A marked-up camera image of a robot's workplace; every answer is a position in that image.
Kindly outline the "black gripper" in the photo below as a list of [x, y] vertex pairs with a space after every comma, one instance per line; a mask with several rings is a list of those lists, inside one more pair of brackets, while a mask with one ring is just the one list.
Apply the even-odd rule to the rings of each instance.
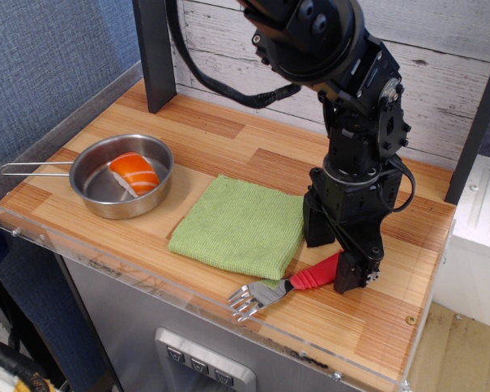
[[339, 256], [334, 290], [344, 294], [378, 280], [381, 224], [394, 208], [402, 173], [386, 165], [372, 177], [337, 179], [315, 167], [310, 180], [303, 199], [307, 247], [338, 241], [346, 251]]

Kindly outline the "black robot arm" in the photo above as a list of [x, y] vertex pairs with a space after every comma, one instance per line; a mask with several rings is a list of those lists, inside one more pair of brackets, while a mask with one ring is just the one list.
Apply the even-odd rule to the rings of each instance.
[[378, 278], [381, 224], [400, 207], [411, 172], [398, 155], [408, 142], [399, 65], [366, 29], [356, 1], [245, 1], [257, 55], [274, 72], [315, 91], [329, 139], [310, 171], [303, 202], [305, 241], [339, 243], [334, 288], [344, 293]]

